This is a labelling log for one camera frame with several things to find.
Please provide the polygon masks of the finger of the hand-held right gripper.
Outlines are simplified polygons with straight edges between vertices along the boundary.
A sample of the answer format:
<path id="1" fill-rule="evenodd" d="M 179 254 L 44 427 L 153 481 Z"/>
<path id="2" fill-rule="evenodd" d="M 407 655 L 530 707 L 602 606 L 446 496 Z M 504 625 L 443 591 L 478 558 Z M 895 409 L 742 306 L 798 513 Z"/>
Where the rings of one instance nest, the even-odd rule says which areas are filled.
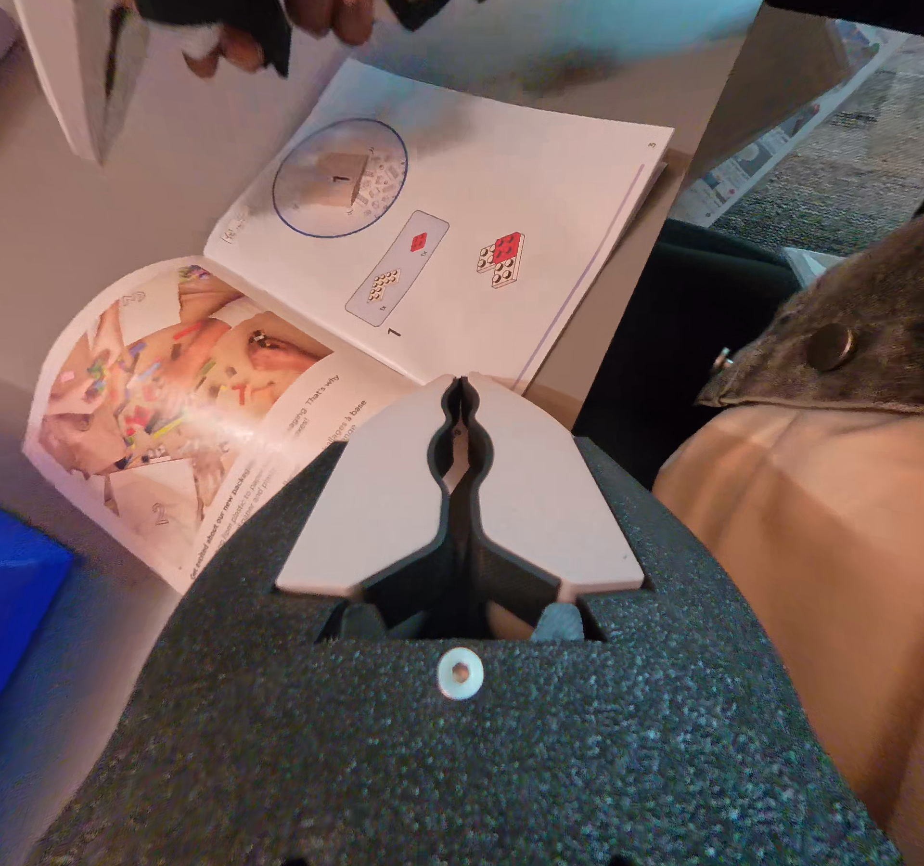
<path id="1" fill-rule="evenodd" d="M 76 156 L 103 161 L 103 0 L 13 0 L 40 86 Z"/>
<path id="2" fill-rule="evenodd" d="M 149 31 L 141 17 L 115 0 L 74 0 L 74 5 L 78 118 L 86 124 L 88 158 L 102 165 L 126 121 Z"/>

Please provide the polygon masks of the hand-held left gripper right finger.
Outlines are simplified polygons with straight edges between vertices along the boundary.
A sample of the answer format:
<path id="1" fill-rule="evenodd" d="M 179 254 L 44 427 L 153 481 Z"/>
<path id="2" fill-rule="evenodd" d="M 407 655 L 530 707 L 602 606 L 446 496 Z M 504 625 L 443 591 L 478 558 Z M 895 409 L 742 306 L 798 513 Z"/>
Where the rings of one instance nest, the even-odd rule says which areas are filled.
<path id="1" fill-rule="evenodd" d="M 575 603 L 633 591 L 644 572 L 572 434 L 486 375 L 463 382 L 470 560 L 494 603 Z"/>

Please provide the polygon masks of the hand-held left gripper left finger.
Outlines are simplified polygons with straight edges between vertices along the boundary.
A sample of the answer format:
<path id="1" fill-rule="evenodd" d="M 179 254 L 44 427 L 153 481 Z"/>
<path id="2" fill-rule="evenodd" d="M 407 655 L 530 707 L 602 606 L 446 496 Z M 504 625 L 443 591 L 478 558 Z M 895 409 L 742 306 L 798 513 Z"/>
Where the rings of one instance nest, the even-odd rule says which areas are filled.
<path id="1" fill-rule="evenodd" d="M 352 433 L 275 585 L 355 597 L 416 569 L 442 544 L 458 379 L 442 375 Z"/>

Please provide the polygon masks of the blue plastic bin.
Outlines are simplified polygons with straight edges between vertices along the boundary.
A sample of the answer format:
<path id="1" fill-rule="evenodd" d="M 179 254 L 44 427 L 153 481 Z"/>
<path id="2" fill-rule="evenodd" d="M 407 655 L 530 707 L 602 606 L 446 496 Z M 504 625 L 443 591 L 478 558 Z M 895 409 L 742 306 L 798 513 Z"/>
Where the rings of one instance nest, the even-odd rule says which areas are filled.
<path id="1" fill-rule="evenodd" d="M 1 510 L 1 689 L 23 662 L 76 553 L 59 540 Z"/>

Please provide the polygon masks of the person's black trousers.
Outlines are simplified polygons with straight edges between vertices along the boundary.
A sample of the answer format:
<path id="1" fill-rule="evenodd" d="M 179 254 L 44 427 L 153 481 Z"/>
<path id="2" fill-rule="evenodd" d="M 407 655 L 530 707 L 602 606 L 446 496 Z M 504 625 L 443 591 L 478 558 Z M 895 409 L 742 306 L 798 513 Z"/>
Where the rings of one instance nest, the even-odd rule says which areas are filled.
<path id="1" fill-rule="evenodd" d="M 800 291 L 778 253 L 667 220 L 578 414 L 586 437 L 646 489 L 715 410 L 713 364 L 751 343 Z"/>

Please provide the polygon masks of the flower print instruction booklet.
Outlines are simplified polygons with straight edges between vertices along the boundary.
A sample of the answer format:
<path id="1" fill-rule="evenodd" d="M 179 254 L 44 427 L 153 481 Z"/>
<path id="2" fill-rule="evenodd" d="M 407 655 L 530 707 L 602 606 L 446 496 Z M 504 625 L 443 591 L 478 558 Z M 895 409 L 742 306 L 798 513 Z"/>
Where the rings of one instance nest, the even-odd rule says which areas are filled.
<path id="1" fill-rule="evenodd" d="M 418 387 L 475 372 L 523 393 L 671 136 L 348 61 L 201 256 L 133 272 L 63 331 L 24 455 L 183 594 Z"/>

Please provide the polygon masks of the person's dark denim jacket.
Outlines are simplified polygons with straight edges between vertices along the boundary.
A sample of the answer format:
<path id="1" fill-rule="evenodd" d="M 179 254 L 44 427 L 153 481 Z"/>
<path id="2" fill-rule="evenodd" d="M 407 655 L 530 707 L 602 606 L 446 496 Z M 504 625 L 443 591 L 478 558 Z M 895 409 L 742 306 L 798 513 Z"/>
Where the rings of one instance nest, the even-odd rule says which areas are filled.
<path id="1" fill-rule="evenodd" d="M 922 217 L 792 296 L 697 403 L 921 416 Z"/>

